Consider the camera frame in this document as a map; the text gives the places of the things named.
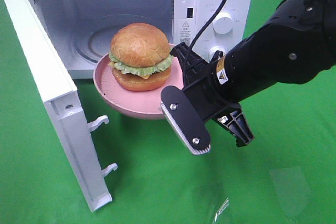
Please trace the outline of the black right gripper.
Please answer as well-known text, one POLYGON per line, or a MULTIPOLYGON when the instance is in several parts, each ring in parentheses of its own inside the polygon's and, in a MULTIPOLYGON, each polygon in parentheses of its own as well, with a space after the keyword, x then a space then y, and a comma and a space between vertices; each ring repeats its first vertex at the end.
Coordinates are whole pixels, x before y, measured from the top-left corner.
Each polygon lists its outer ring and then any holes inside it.
POLYGON ((161 91, 161 108, 182 143, 194 155, 211 150, 211 137, 205 123, 212 119, 236 138, 236 146, 248 145, 253 139, 241 105, 228 97, 225 85, 229 75, 225 56, 208 63, 182 42, 172 48, 183 77, 183 91, 167 86, 161 91))

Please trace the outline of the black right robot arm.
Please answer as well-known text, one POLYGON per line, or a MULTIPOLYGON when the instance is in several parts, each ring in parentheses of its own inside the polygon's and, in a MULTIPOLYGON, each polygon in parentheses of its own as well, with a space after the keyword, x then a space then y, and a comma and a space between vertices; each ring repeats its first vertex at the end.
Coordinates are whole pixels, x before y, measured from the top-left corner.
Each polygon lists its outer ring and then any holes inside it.
POLYGON ((213 120, 242 147, 254 138, 242 100, 278 82, 304 84, 335 65, 335 0, 282 1, 260 29, 210 62, 183 42, 171 54, 184 87, 166 87, 161 106, 184 145, 195 155, 207 153, 205 123, 213 120))

